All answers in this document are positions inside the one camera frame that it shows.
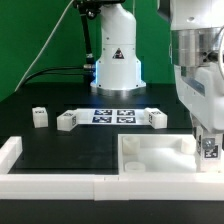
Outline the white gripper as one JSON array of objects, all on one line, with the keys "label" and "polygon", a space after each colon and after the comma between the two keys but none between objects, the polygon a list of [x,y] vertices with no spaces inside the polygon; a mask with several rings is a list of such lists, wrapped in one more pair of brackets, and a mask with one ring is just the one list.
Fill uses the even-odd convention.
[{"label": "white gripper", "polygon": [[210,133],[202,135],[202,148],[215,148],[215,136],[224,133],[224,78],[216,63],[204,67],[174,66],[179,100]]}]

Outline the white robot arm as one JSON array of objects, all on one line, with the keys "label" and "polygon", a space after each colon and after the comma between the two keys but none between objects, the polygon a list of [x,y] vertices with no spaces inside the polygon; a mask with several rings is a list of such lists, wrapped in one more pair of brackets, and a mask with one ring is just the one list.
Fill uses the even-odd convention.
[{"label": "white robot arm", "polygon": [[[191,113],[199,148],[212,150],[224,139],[224,0],[157,0],[157,12],[170,23],[178,97]],[[91,88],[105,94],[143,88],[133,14],[103,2],[101,30]]]}]

